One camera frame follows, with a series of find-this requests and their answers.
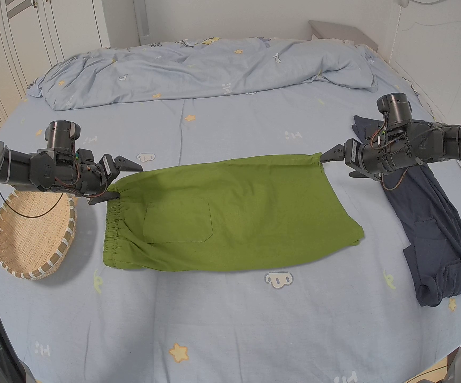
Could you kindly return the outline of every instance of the woven basket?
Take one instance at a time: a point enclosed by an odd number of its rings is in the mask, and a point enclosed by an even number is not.
[[[23,215],[40,215],[59,198],[57,193],[14,191],[7,204]],[[48,214],[22,217],[5,203],[0,208],[0,265],[17,278],[41,279],[53,274],[73,243],[74,201],[67,194]]]

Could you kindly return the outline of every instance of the wall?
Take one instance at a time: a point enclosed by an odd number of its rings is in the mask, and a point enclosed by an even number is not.
[[[311,39],[309,20],[359,27],[378,44],[391,0],[145,0],[150,42],[202,37]]]

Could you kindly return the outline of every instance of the bedside table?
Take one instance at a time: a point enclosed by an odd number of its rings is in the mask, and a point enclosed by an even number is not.
[[[315,20],[310,20],[308,23],[312,28],[312,40],[314,38],[336,38],[350,44],[366,44],[377,51],[378,45],[356,27]]]

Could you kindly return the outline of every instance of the light blue bed sheet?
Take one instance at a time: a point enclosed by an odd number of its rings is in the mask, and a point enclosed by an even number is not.
[[[376,100],[393,91],[408,95],[414,118],[430,118],[406,81],[375,56],[368,62],[375,93],[315,81],[63,112],[27,97],[0,140],[33,152],[45,146],[50,121],[73,120],[81,126],[77,147],[93,150],[97,159],[111,153],[139,161],[154,154],[140,162],[152,170],[323,152],[353,137],[353,115],[379,118]],[[431,168],[461,215],[459,166],[449,161]],[[80,200],[76,237],[56,273],[28,281],[0,268],[0,317],[19,358],[48,383],[408,380],[461,344],[461,295],[454,310],[448,298],[435,308],[419,306],[399,220],[378,182],[352,179],[349,171],[344,163],[325,164],[365,238],[317,262],[270,271],[105,267],[106,206]]]

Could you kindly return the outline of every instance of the navy clothing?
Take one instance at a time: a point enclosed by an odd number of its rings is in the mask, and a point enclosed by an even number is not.
[[[362,142],[367,125],[381,124],[360,116],[354,122]],[[384,185],[393,188],[403,173],[385,175]],[[384,192],[411,242],[404,256],[420,305],[438,306],[461,294],[461,220],[427,163],[409,168],[398,188]]]

